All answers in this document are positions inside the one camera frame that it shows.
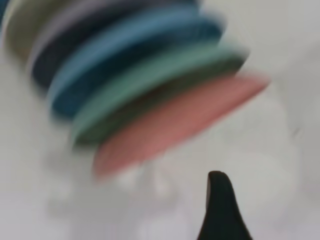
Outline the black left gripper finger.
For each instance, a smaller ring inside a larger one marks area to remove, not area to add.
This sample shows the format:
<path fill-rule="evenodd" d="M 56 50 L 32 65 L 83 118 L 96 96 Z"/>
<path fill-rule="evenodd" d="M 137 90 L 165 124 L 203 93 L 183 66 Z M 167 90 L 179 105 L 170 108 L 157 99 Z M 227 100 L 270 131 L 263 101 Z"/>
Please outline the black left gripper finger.
<path fill-rule="evenodd" d="M 208 173 L 206 212 L 199 240 L 251 240 L 229 177 L 221 171 Z"/>

